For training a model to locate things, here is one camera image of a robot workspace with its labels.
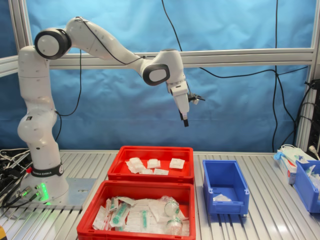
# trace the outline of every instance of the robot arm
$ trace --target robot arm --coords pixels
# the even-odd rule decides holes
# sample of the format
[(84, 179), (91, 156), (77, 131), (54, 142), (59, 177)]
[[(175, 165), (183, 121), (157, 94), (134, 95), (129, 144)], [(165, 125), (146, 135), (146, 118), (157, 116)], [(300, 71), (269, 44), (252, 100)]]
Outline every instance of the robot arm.
[(33, 163), (31, 174), (22, 180), (20, 187), (22, 190), (30, 187), (32, 194), (39, 192), (39, 198), (34, 202), (60, 198), (69, 188), (63, 175), (59, 147), (52, 135), (57, 114), (51, 94), (49, 66), (50, 60), (61, 58), (71, 47), (100, 59), (116, 59), (137, 71), (148, 85), (166, 82), (186, 127), (189, 102), (197, 104), (201, 99), (194, 93), (188, 94), (183, 62), (177, 50), (165, 49), (154, 59), (139, 57), (109, 32), (82, 17), (71, 19), (65, 29), (41, 31), (34, 46), (22, 48), (18, 55), (20, 93), (27, 107), (27, 114), (18, 126), (18, 135), (27, 143)]
[(36, 51), (45, 59), (58, 59), (71, 47), (75, 47), (99, 59), (113, 58), (123, 65), (128, 65), (150, 86), (166, 82), (181, 119), (185, 127), (188, 126), (188, 85), (177, 50), (162, 50), (152, 60), (139, 57), (122, 46), (109, 32), (80, 16), (71, 19), (65, 29), (49, 28), (41, 31), (34, 42)]

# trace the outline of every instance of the cable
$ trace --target cable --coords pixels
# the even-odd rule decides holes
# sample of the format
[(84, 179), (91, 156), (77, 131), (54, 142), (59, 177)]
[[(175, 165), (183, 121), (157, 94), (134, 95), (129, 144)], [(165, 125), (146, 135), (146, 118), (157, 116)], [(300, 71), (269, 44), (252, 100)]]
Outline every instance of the cable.
[(272, 100), (272, 110), (273, 110), (273, 116), (275, 120), (275, 129), (273, 132), (273, 137), (272, 137), (272, 152), (275, 152), (275, 147), (274, 147), (274, 142), (275, 142), (275, 136), (278, 128), (278, 120), (277, 120), (277, 115), (276, 115), (276, 110), (275, 110), (275, 99), (276, 99), (276, 90), (277, 90), (277, 77), (275, 78), (275, 83), (274, 83), (274, 91), (273, 91), (273, 100)]
[[(162, 2), (162, 6), (163, 6), (164, 13), (165, 13), (167, 19), (169, 20), (169, 22), (170, 22), (170, 24), (171, 24), (171, 26), (172, 26), (172, 29), (173, 29), (173, 31), (174, 31), (175, 38), (176, 38), (176, 41), (177, 41), (178, 44), (179, 44), (180, 51), (183, 52), (182, 47), (181, 47), (181, 44), (180, 44), (180, 41), (179, 41), (179, 38), (178, 38), (178, 35), (177, 35), (177, 32), (176, 32), (176, 29), (175, 29), (173, 23), (171, 22), (168, 14), (167, 14), (167, 11), (166, 11), (166, 8), (165, 8), (165, 4), (164, 4), (164, 0), (161, 0), (161, 2)], [(283, 73), (280, 73), (279, 75), (284, 75), (284, 74), (293, 73), (293, 72), (296, 72), (296, 71), (299, 71), (299, 70), (302, 70), (302, 69), (306, 69), (306, 68), (308, 68), (308, 66), (304, 66), (304, 67), (302, 67), (302, 68), (298, 68), (298, 69), (292, 70), (292, 71), (283, 72)], [(254, 73), (250, 73), (250, 74), (244, 74), (244, 75), (219, 76), (219, 75), (215, 75), (215, 74), (213, 74), (212, 72), (204, 69), (203, 67), (199, 67), (199, 69), (201, 69), (201, 70), (203, 70), (203, 71), (206, 71), (208, 74), (211, 74), (212, 76), (215, 76), (216, 78), (220, 78), (220, 79), (247, 77), (247, 76), (252, 76), (252, 75), (264, 73), (264, 72), (267, 72), (267, 71), (272, 71), (272, 72), (274, 72), (274, 73), (276, 72), (276, 71), (273, 70), (273, 69), (267, 69), (267, 70), (258, 71), (258, 72), (254, 72)]]
[(55, 137), (55, 141), (58, 140), (58, 137), (59, 137), (59, 135), (61, 133), (61, 128), (62, 128), (62, 118), (61, 118), (61, 116), (62, 117), (68, 117), (68, 116), (74, 114), (75, 111), (78, 108), (78, 105), (79, 105), (80, 96), (81, 96), (81, 92), (82, 92), (82, 51), (81, 51), (81, 49), (80, 49), (80, 62), (79, 62), (79, 64), (80, 64), (80, 91), (79, 91), (78, 100), (76, 101), (76, 105), (75, 105), (74, 110), (69, 114), (64, 115), (64, 114), (60, 114), (57, 110), (55, 111), (55, 113), (58, 114), (58, 116), (60, 118), (60, 128), (59, 128), (59, 132), (58, 132), (57, 136)]
[[(178, 42), (178, 45), (179, 45), (179, 48), (181, 50), (181, 52), (183, 52), (182, 50), (182, 47), (181, 47), (181, 44), (180, 44), (180, 41), (179, 41), (179, 38), (178, 38), (178, 35), (177, 35), (177, 32), (176, 32), (176, 29), (172, 23), (172, 21), (170, 20), (170, 17), (168, 16), (167, 14), (167, 11), (166, 11), (166, 7), (165, 7), (165, 3), (164, 3), (164, 0), (161, 0), (162, 2), (162, 6), (163, 6), (163, 10), (164, 10), (164, 13), (167, 17), (167, 19), (169, 20), (171, 26), (172, 26), (172, 29), (174, 31), (174, 34), (175, 34), (175, 38)], [(276, 0), (276, 8), (275, 8), (275, 48), (278, 47), (278, 5), (279, 5), (279, 1)], [(307, 68), (307, 66), (305, 67), (302, 67), (302, 68), (299, 68), (299, 69), (296, 69), (296, 70), (292, 70), (292, 71), (288, 71), (288, 72), (284, 72), (284, 73), (281, 73), (281, 74), (278, 74), (278, 69), (277, 69), (277, 66), (274, 66), (275, 70), (273, 69), (267, 69), (267, 70), (263, 70), (263, 71), (258, 71), (258, 72), (254, 72), (254, 73), (250, 73), (250, 74), (243, 74), (243, 75), (232, 75), (232, 76), (218, 76), (206, 69), (204, 69), (203, 67), (199, 67), (201, 70), (207, 72), (208, 74), (214, 76), (214, 77), (217, 77), (217, 78), (221, 78), (221, 79), (227, 79), (227, 78), (238, 78), (238, 77), (247, 77), (247, 76), (252, 76), (252, 75), (256, 75), (256, 74), (260, 74), (260, 73), (263, 73), (263, 72), (268, 72), (268, 71), (271, 71), (271, 72), (274, 72), (275, 73), (275, 85), (274, 85), (274, 88), (277, 87), (277, 80), (280, 84), (280, 88), (281, 88), (281, 95), (282, 95), (282, 103), (283, 103), (283, 107), (286, 111), (286, 113), (290, 116), (292, 122), (293, 122), (293, 127), (296, 128), (296, 121), (294, 120), (294, 118), (292, 117), (292, 115), (289, 113), (287, 107), (286, 107), (286, 103), (285, 103), (285, 98), (284, 98), (284, 91), (283, 91), (283, 88), (282, 88), (282, 85), (281, 85), (281, 81), (280, 81), (280, 78), (279, 78), (279, 75), (284, 75), (284, 74), (289, 74), (289, 73), (293, 73), (293, 72), (296, 72), (296, 71), (299, 71), (299, 70), (302, 70), (302, 69), (305, 69)], [(276, 111), (275, 111), (275, 97), (276, 97), (276, 89), (274, 90), (273, 92), (273, 101), (272, 101), (272, 109), (273, 109), (273, 115), (274, 115), (274, 119), (275, 119), (275, 129), (274, 129), (274, 134), (273, 134), (273, 138), (272, 138), (272, 151), (274, 152), (274, 139), (275, 139), (275, 135), (276, 135), (276, 131), (277, 131), (277, 128), (278, 128), (278, 120), (277, 120), (277, 116), (276, 116)]]
[[(305, 117), (305, 116), (300, 116), (300, 118), (304, 118), (304, 119), (308, 119), (309, 121), (313, 122), (310, 118)], [(295, 128), (293, 129), (292, 132), (289, 133), (289, 135), (285, 138), (285, 140), (281, 143), (281, 146), (283, 144), (285, 144), (285, 142), (287, 141), (287, 139), (294, 133), (294, 131), (298, 128), (298, 125), (295, 126)]]
[(15, 156), (13, 156), (13, 157), (11, 157), (11, 158), (6, 157), (6, 156), (4, 156), (4, 155), (1, 154), (2, 151), (11, 151), (11, 150), (12, 150), (12, 151), (15, 151), (15, 150), (25, 150), (25, 149), (27, 149), (27, 148), (2, 149), (2, 150), (0, 150), (0, 157), (2, 157), (2, 158), (4, 158), (4, 159), (7, 159), (7, 160), (9, 160), (10, 162), (14, 162), (14, 163), (17, 164), (20, 168), (26, 170), (25, 167), (21, 166), (21, 165), (20, 165), (19, 163), (17, 163), (14, 159), (15, 159), (16, 157), (19, 157), (19, 156), (21, 156), (21, 155), (24, 155), (24, 154), (30, 152), (30, 150), (25, 151), (25, 152), (22, 152), (22, 153), (19, 153), (19, 154), (15, 155)]
[(303, 105), (306, 105), (306, 104), (311, 104), (311, 105), (313, 105), (314, 107), (316, 106), (316, 104), (313, 103), (313, 102), (305, 102), (305, 103), (302, 104), (302, 106), (303, 106)]
[(59, 132), (58, 132), (58, 135), (55, 137), (55, 141), (57, 141), (57, 140), (58, 140), (58, 137), (59, 137), (59, 135), (60, 135), (60, 133), (61, 133), (62, 118), (61, 118), (61, 115), (60, 115), (57, 111), (55, 111), (55, 113), (58, 114), (58, 116), (60, 117), (60, 128), (59, 128)]
[(293, 140), (296, 139), (296, 136), (297, 136), (297, 130), (298, 130), (298, 126), (299, 126), (299, 123), (300, 123), (300, 114), (301, 114), (301, 111), (302, 111), (302, 107), (304, 105), (304, 101), (308, 95), (308, 93), (310, 92), (311, 90), (311, 87), (309, 86), (309, 88), (305, 91), (305, 94), (301, 100), (301, 103), (299, 105), (299, 108), (298, 108), (298, 112), (296, 113), (296, 118), (295, 118), (295, 126), (296, 128), (293, 130)]
[(20, 187), (20, 184), (21, 184), (22, 180), (24, 179), (24, 177), (25, 177), (25, 174), (20, 177), (18, 183), (17, 183), (17, 184), (7, 193), (7, 195), (4, 197), (3, 202), (2, 202), (2, 205), (1, 205), (2, 208), (7, 208), (7, 207), (10, 206), (10, 204), (13, 202), (13, 201), (12, 201), (12, 202), (10, 202), (10, 203), (7, 204), (7, 201), (11, 198), (12, 194), (14, 193), (14, 191), (16, 191), (16, 190)]
[(62, 116), (62, 117), (68, 117), (68, 116), (74, 114), (75, 111), (76, 111), (77, 108), (78, 108), (78, 105), (79, 105), (80, 96), (81, 96), (81, 91), (82, 91), (82, 79), (81, 79), (81, 76), (82, 76), (82, 61), (81, 61), (81, 59), (82, 59), (82, 51), (81, 51), (81, 49), (80, 49), (80, 91), (79, 91), (78, 100), (76, 101), (76, 106), (75, 106), (73, 112), (71, 112), (71, 113), (69, 113), (69, 114), (66, 114), (66, 115), (63, 115), (63, 114), (60, 114), (60, 113), (59, 113), (59, 115)]
[(86, 24), (85, 21), (83, 21), (84, 25), (89, 29), (89, 31), (95, 36), (95, 38), (99, 41), (99, 43), (103, 46), (103, 48), (115, 59), (117, 60), (119, 63), (122, 63), (123, 65), (129, 65), (129, 64), (132, 64), (134, 63), (135, 61), (138, 61), (139, 59), (145, 59), (146, 56), (141, 56), (131, 62), (128, 62), (128, 63), (124, 63), (123, 61), (119, 60), (118, 58), (116, 58), (107, 48), (106, 46), (100, 41), (100, 39), (97, 37), (97, 35), (90, 29), (90, 27)]
[(282, 95), (282, 104), (283, 104), (283, 108), (284, 110), (286, 111), (286, 113), (289, 115), (289, 117), (291, 118), (292, 122), (293, 122), (293, 129), (296, 128), (296, 121), (295, 119), (292, 117), (292, 115), (289, 113), (287, 107), (286, 107), (286, 102), (285, 102), (285, 94), (284, 94), (284, 89), (282, 88), (282, 84), (281, 84), (281, 81), (280, 81), (280, 78), (279, 78), (279, 75), (277, 74), (276, 75), (276, 78), (278, 79), (278, 82), (279, 82), (279, 85), (280, 85), (280, 89), (281, 89), (281, 95)]
[(296, 70), (292, 70), (292, 71), (287, 71), (287, 72), (284, 72), (284, 73), (280, 73), (280, 74), (278, 74), (278, 76), (284, 75), (284, 74), (294, 73), (294, 72), (296, 72), (296, 71), (299, 71), (299, 70), (302, 70), (302, 69), (306, 69), (306, 68), (308, 68), (308, 66), (304, 66), (304, 67), (298, 68), (298, 69), (296, 69)]
[(173, 29), (173, 31), (174, 31), (175, 38), (176, 38), (176, 41), (177, 41), (178, 44), (179, 44), (180, 51), (183, 52), (183, 50), (182, 50), (182, 48), (181, 48), (181, 44), (180, 44), (179, 38), (178, 38), (178, 35), (177, 35), (177, 32), (176, 32), (176, 29), (175, 29), (172, 21), (170, 20), (170, 17), (169, 17), (168, 14), (167, 14), (164, 0), (161, 0), (161, 2), (162, 2), (162, 6), (163, 6), (164, 13), (165, 13), (167, 19), (169, 20), (169, 22), (170, 22), (170, 24), (171, 24), (171, 26), (172, 26), (172, 29)]
[(300, 116), (301, 118), (304, 118), (304, 119), (308, 119), (311, 123), (313, 122), (312, 119), (306, 117), (306, 116)]

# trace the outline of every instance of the aluminum frame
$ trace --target aluminum frame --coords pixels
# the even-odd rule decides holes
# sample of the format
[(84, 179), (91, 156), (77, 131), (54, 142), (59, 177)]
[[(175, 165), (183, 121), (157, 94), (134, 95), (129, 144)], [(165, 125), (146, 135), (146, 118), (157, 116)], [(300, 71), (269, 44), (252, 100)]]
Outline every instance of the aluminum frame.
[[(32, 34), (28, 16), (26, 0), (8, 0), (12, 27), (16, 41), (16, 47), (21, 48), (32, 45)], [(215, 51), (187, 51), (181, 52), (185, 68), (197, 67), (231, 67), (231, 66), (274, 66), (274, 65), (309, 65), (307, 82), (320, 78), (319, 35), (320, 35), (320, 0), (316, 1), (312, 44), (310, 48), (270, 48), (270, 49), (239, 49), (239, 50), (215, 50)], [(139, 56), (152, 58), (157, 52), (137, 53)], [(89, 54), (82, 55), (82, 67), (84, 69), (126, 69), (115, 59), (101, 60)], [(6, 67), (15, 63), (7, 62)], [(67, 54), (61, 59), (53, 60), (52, 69), (79, 69), (79, 54)], [(0, 77), (17, 72), (16, 70), (0, 71)], [(315, 102), (316, 91), (311, 90), (306, 101)], [(313, 116), (313, 106), (305, 105), (302, 114), (308, 118)], [(296, 144), (304, 151), (307, 150), (311, 123), (302, 119), (300, 121)]]
[(18, 56), (0, 58), (0, 78), (18, 72)]

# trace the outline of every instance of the ribbed metal surface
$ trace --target ribbed metal surface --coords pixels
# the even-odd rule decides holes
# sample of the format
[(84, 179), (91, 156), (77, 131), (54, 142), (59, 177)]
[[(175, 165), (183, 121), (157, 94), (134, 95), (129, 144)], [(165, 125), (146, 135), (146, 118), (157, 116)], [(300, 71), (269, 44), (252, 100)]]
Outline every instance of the ribbed metal surface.
[[(106, 180), (117, 151), (61, 151), (65, 173), (74, 178), (97, 178), (94, 196)], [(203, 197), (203, 159), (237, 160), (250, 190), (246, 217), (219, 214), (209, 218)], [(269, 153), (195, 152), (197, 240), (320, 240), (320, 216), (310, 215), (295, 189)], [(0, 213), (9, 240), (76, 240), (84, 211), (39, 208), (10, 209)]]

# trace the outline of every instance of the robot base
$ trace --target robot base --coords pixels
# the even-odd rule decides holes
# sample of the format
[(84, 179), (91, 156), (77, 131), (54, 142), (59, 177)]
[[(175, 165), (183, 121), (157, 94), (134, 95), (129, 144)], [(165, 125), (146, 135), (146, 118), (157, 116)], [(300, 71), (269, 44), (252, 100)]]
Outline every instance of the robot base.
[[(34, 202), (26, 204), (25, 208), (39, 208), (39, 209), (74, 209), (81, 210), (83, 205), (88, 201), (88, 196), (95, 185), (96, 178), (66, 178), (69, 185), (68, 191), (62, 196), (52, 199), (47, 203), (39, 204)], [(25, 200), (19, 200), (15, 205), (22, 204)]]

